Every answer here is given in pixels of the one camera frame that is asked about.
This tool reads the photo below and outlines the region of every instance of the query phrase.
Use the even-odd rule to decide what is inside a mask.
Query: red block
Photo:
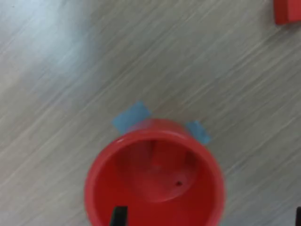
[[[301,0],[274,0],[276,24],[301,21]]]

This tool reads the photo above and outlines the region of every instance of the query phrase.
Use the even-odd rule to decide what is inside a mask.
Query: red cup
[[[216,226],[224,206],[222,173],[181,125],[149,119],[98,154],[85,205],[93,226],[108,226],[116,206],[128,207],[129,226]]]

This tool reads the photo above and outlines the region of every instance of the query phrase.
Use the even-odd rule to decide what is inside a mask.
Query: blue painter's tape
[[[150,115],[151,113],[144,106],[143,102],[138,101],[132,107],[113,119],[112,123],[121,134],[125,134],[130,127],[149,118]]]
[[[185,124],[186,129],[190,134],[201,144],[208,144],[211,140],[210,136],[206,133],[205,128],[198,121],[190,121]]]

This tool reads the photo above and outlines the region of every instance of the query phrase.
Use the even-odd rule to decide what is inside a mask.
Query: red object
[[[301,21],[300,0],[274,0],[276,24],[287,24]]]
[[[128,206],[128,226],[216,226],[224,205],[222,173],[181,125],[145,120],[104,148],[86,180],[93,226],[109,226]]]

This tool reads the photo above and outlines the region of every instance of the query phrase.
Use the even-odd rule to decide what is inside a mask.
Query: cup rim
[[[93,226],[104,226],[104,223],[99,218],[94,202],[94,187],[96,178],[102,168],[105,166],[106,162],[114,156],[122,148],[133,144],[138,141],[144,140],[166,140],[178,143],[185,146],[193,153],[196,154],[210,169],[213,175],[213,180],[215,184],[215,198],[216,205],[212,211],[211,216],[209,217],[205,226],[215,226],[219,223],[222,212],[224,208],[224,183],[222,178],[222,171],[220,170],[219,165],[217,164],[214,157],[210,152],[201,145],[197,140],[195,140],[190,134],[174,132],[171,130],[162,130],[158,128],[147,128],[147,129],[138,129],[131,132],[128,132],[119,138],[112,141],[108,144],[96,157],[94,160],[86,178],[85,183],[85,207],[87,216]]]

